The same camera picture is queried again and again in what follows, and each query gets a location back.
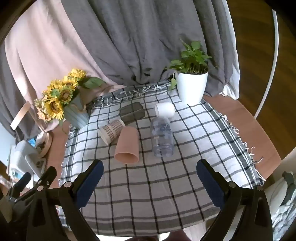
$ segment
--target metal bolt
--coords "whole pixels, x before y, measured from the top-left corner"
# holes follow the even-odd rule
[[[64,187],[65,188],[68,188],[68,187],[70,187],[72,185],[72,182],[65,182],[64,183]]]
[[[261,192],[261,191],[263,191],[263,187],[257,186],[257,190]]]
[[[42,191],[42,190],[43,190],[43,186],[37,187],[37,191]]]
[[[231,188],[235,188],[237,185],[235,182],[229,182],[228,185],[231,187]]]

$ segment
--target plaid cloth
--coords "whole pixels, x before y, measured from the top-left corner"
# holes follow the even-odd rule
[[[107,146],[98,128],[120,118],[119,108],[139,101],[145,118],[129,126],[139,131],[140,160],[125,165],[114,159],[116,143]],[[174,155],[156,158],[150,140],[150,122],[156,102],[172,102]],[[81,213],[99,235],[147,236],[171,232],[214,217],[214,207],[196,174],[196,163],[206,159],[227,181],[252,188],[260,179],[252,160],[221,114],[206,101],[189,107],[168,84],[141,85],[104,96],[94,104],[87,126],[74,130],[66,145],[60,181],[73,181],[94,159],[104,164],[104,175]],[[66,224],[60,211],[60,218]]]

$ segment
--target blue gripper pad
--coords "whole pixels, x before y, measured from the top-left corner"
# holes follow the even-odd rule
[[[212,173],[208,170],[208,168],[212,167],[208,164],[208,167],[206,167],[202,160],[199,160],[196,164],[196,173],[202,182],[202,184],[205,187],[205,190],[207,191],[208,195],[210,196],[213,204],[215,207],[219,207],[220,209],[223,209],[225,201],[224,201],[224,192],[213,177],[212,173],[214,170],[212,169]]]
[[[85,181],[82,183],[81,187],[76,193],[76,206],[77,208],[85,207],[89,201],[93,191],[98,185],[101,177],[104,173],[104,165],[101,161],[95,165],[92,172],[88,175]]]

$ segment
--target metal vase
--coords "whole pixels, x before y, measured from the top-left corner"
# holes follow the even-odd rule
[[[81,129],[89,122],[89,115],[78,94],[68,105],[64,107],[64,118],[74,127]]]

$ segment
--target white pole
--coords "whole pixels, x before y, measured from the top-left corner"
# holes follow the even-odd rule
[[[276,17],[276,12],[274,10],[272,10],[272,15],[274,17],[274,37],[275,37],[275,40],[274,40],[274,61],[272,63],[272,68],[271,68],[271,72],[270,72],[270,76],[269,76],[269,80],[268,80],[268,84],[267,84],[265,93],[264,93],[263,98],[260,102],[260,105],[254,115],[255,119],[258,117],[258,115],[262,109],[262,106],[266,100],[266,97],[268,95],[268,92],[269,92],[269,89],[270,89],[270,86],[272,83],[272,79],[274,78],[274,71],[276,69],[277,57],[279,54],[279,25],[278,25],[278,21],[277,21],[277,17]]]

